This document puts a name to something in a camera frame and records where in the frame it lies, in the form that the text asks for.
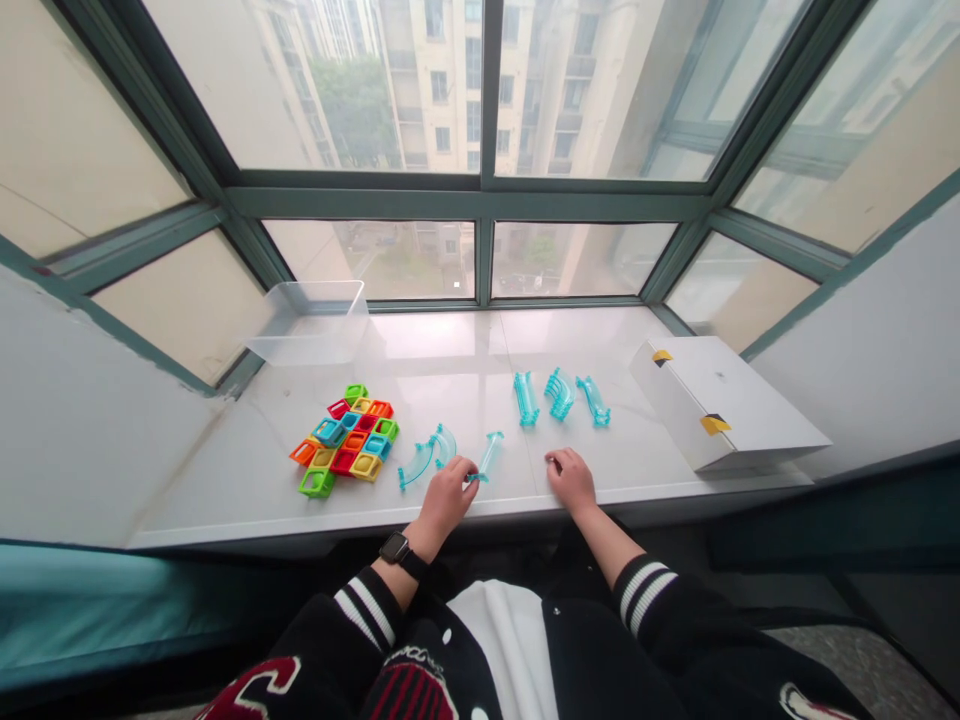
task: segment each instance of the black watch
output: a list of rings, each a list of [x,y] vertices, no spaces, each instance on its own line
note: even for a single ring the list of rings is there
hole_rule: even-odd
[[[380,548],[380,557],[391,565],[399,565],[414,580],[420,582],[427,574],[430,565],[425,563],[410,549],[410,541],[401,532],[395,532]]]

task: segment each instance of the white countertop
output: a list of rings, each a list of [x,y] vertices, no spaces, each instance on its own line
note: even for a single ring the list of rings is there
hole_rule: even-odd
[[[211,427],[155,501],[129,548],[402,524],[419,511],[430,474],[401,491],[397,468],[443,423],[458,452],[479,462],[486,434],[503,451],[468,517],[554,510],[543,455],[569,446],[593,470],[602,504],[809,485],[792,465],[694,473],[628,371],[640,345],[669,331],[646,308],[378,315],[352,365],[265,366]],[[543,396],[557,367],[591,375],[612,409],[595,428],[583,393],[565,422]],[[540,418],[521,428],[515,372],[532,371]],[[326,500],[299,492],[303,468],[288,455],[340,399],[364,383],[390,402],[400,435],[375,484],[340,478]]]

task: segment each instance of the transparent storage box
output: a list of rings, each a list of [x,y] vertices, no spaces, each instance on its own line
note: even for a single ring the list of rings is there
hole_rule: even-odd
[[[362,280],[280,283],[256,306],[243,342],[271,365],[348,363],[368,319]]]

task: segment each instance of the varsity jacket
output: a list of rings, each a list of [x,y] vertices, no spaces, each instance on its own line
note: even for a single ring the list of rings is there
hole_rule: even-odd
[[[869,718],[832,672],[650,555],[626,566],[612,604],[567,587],[541,602],[561,720]],[[270,657],[198,717],[496,720],[490,668],[450,608],[418,599],[404,616],[368,567],[312,598]]]

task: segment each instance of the toy block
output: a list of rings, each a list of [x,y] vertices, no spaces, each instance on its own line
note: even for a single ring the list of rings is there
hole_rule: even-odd
[[[355,413],[360,413],[361,415],[366,415],[370,412],[370,406],[373,404],[373,400],[370,398],[357,398],[357,401],[353,404],[353,407],[350,408]]]
[[[377,433],[371,433],[363,446],[363,452],[376,455],[384,462],[390,457],[390,450],[392,449],[393,443],[390,442],[390,438],[386,435],[378,435]]]
[[[290,458],[306,467],[310,464],[310,461],[313,460],[313,456],[317,452],[318,447],[320,447],[320,441],[315,437],[308,437],[300,443],[296,450],[290,453]]]
[[[350,405],[346,400],[337,400],[333,405],[327,408],[330,417],[334,420],[343,420],[343,416],[350,412]]]
[[[357,398],[367,397],[369,393],[367,392],[366,385],[347,385],[347,389],[343,391],[343,398],[353,405]]]
[[[393,417],[393,405],[383,400],[374,400],[367,412],[377,417]]]
[[[377,475],[380,474],[380,468],[382,467],[383,461],[376,455],[360,453],[357,455],[357,459],[353,461],[350,474],[357,478],[357,480],[374,482],[377,479]]]
[[[347,432],[350,432],[351,430],[357,429],[357,423],[360,422],[360,418],[362,417],[363,415],[361,415],[360,413],[355,413],[355,412],[344,413],[343,417],[340,418],[340,424],[343,425],[344,430],[346,430]]]
[[[347,433],[347,439],[343,441],[343,445],[340,447],[351,452],[360,452],[363,450],[363,446],[367,444],[368,437],[370,437],[370,433],[361,433],[354,430]]]
[[[310,469],[319,470],[330,467],[330,464],[333,462],[333,456],[336,454],[337,451],[334,448],[318,448],[313,456],[313,460],[310,461]]]
[[[373,429],[377,426],[378,418],[376,415],[361,415],[360,420],[357,422],[357,426],[354,430],[358,432],[372,433]]]
[[[330,472],[330,468],[316,468],[307,470],[300,483],[300,492],[307,497],[330,497],[337,482],[337,476]]]
[[[343,439],[347,436],[347,431],[343,425],[340,424],[339,420],[324,418],[323,422],[317,425],[317,429],[314,430],[311,435],[319,440],[320,444],[324,447],[336,448],[340,447],[340,443],[342,443]]]
[[[350,450],[337,450],[333,458],[333,464],[330,466],[330,472],[334,475],[344,475],[350,477],[353,473],[350,468],[353,467],[353,461],[357,459],[357,453]]]
[[[397,425],[396,420],[391,420],[390,418],[380,418],[377,421],[377,426],[373,429],[375,433],[380,435],[386,435],[390,438],[390,442],[397,441],[397,433],[400,432],[400,426]]]

